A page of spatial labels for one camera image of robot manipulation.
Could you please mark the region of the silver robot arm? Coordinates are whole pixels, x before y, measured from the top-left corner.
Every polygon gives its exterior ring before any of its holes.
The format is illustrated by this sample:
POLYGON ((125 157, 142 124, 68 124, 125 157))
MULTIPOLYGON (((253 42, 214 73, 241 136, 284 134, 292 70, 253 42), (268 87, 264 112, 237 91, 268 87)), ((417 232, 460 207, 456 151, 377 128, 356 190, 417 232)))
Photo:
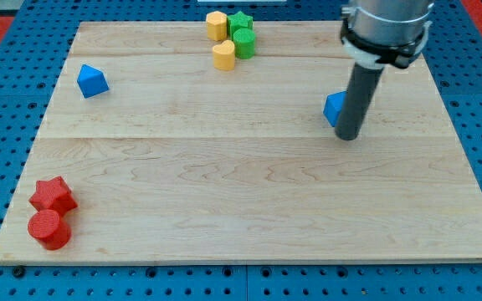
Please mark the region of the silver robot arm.
POLYGON ((350 0, 341 7, 341 42, 355 63, 406 69, 428 41, 434 0, 350 0))

